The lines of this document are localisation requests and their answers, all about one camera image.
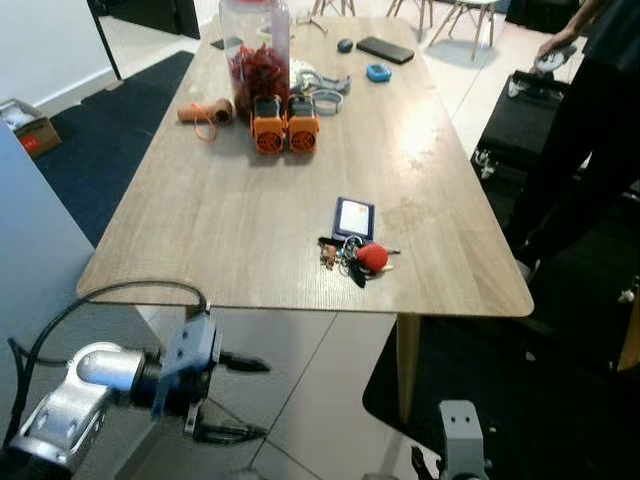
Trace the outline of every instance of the person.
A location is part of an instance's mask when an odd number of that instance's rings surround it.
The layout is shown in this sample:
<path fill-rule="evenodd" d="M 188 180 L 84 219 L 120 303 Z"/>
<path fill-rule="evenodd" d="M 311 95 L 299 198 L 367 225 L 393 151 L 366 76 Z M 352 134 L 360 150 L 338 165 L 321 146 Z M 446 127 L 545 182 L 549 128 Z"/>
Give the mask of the person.
<path fill-rule="evenodd" d="M 594 18 L 582 64 L 503 229 L 527 281 L 639 177 L 640 0 L 586 0 L 537 59 L 571 44 Z M 576 189 L 563 195 L 589 154 Z"/>

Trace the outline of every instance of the red key fob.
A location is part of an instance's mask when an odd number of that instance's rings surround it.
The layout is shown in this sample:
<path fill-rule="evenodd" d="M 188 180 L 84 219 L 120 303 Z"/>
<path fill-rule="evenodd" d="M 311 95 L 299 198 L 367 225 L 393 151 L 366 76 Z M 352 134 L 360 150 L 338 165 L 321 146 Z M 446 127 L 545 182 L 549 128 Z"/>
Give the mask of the red key fob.
<path fill-rule="evenodd" d="M 356 256 L 362 264 L 373 273 L 378 273 L 389 260 L 389 252 L 382 245 L 370 243 L 356 251 Z"/>

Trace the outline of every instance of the black mouse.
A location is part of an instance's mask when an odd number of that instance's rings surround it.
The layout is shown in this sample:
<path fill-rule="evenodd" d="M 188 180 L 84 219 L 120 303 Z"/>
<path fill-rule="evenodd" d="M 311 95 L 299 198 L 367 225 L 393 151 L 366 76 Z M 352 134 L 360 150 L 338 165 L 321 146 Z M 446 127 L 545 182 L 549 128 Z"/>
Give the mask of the black mouse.
<path fill-rule="evenodd" d="M 340 53 L 349 53 L 353 48 L 353 41 L 348 38 L 343 38 L 338 42 L 338 51 Z"/>

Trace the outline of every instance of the white tile floor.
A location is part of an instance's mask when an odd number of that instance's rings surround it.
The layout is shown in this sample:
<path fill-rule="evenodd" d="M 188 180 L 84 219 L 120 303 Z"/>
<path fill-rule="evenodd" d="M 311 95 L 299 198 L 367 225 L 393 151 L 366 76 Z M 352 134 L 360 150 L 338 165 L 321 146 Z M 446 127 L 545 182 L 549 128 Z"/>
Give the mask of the white tile floor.
<path fill-rule="evenodd" d="M 290 0 L 292 15 L 310 9 L 313 0 Z M 384 16 L 390 0 L 356 0 L 359 15 Z M 215 11 L 215 0 L 197 2 L 199 18 Z M 453 125 L 471 156 L 507 75 L 528 70 L 547 38 L 504 21 L 497 15 L 494 46 L 488 46 L 488 23 L 478 56 L 471 61 L 477 12 L 465 14 L 453 38 L 443 32 L 427 45 L 451 5 L 435 3 L 434 28 L 420 44 Z M 335 14 L 327 9 L 328 14 Z M 418 9 L 405 2 L 400 16 L 414 29 Z M 102 19 L 114 56 L 125 77 L 179 50 L 195 52 L 199 42 L 115 19 Z M 573 78 L 580 54 L 556 75 Z M 166 337 L 181 321 L 181 312 L 142 308 L 149 323 Z M 367 473 L 415 479 L 411 442 L 370 416 L 362 393 L 380 355 L 394 318 L 389 315 L 332 312 L 225 313 L 225 348 L 260 355 L 273 371 L 249 377 L 219 372 L 207 408 L 216 418 L 253 422 L 270 430 L 265 442 L 238 447 L 193 446 L 169 423 L 166 435 L 142 464 L 135 478 L 227 478 L 223 472 L 253 468 L 264 478 L 362 479 Z"/>

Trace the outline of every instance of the white shoe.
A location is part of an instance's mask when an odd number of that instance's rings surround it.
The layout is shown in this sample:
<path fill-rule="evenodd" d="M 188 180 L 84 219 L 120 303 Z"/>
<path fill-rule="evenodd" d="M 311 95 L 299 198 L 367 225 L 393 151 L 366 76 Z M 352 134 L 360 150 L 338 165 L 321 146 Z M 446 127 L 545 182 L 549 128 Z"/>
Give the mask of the white shoe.
<path fill-rule="evenodd" d="M 533 268 L 530 268 L 528 265 L 525 265 L 518 259 L 516 259 L 516 263 L 518 264 L 518 268 L 520 269 L 522 278 L 524 278 L 524 281 L 527 282 L 527 285 L 529 285 L 533 280 L 533 277 L 537 273 L 538 268 L 540 268 L 540 260 L 536 261 L 536 264 Z"/>

